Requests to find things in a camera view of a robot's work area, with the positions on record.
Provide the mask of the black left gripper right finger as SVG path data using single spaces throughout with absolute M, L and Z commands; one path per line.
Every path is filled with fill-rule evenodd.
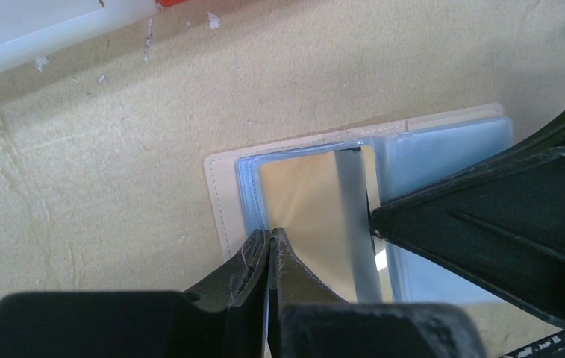
M 353 304 L 270 234 L 268 337 L 273 357 L 485 357 L 477 327 L 449 304 Z

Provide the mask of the red plastic bin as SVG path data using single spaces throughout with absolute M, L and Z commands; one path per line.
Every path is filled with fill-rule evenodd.
M 156 2 L 161 6 L 161 7 L 174 7 L 178 4 L 183 4 L 188 0 L 157 0 Z

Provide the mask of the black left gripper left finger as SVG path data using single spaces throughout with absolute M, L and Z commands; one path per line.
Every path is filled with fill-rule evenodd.
M 183 292 L 20 292 L 0 300 L 0 357 L 261 357 L 270 235 Z

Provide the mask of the white plastic bin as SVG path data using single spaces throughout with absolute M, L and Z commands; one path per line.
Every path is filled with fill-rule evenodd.
M 156 1 L 0 1 L 0 72 L 152 17 Z

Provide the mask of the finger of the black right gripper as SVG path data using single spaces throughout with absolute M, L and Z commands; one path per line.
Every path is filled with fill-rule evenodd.
M 565 329 L 565 110 L 512 148 L 383 203 L 369 225 Z

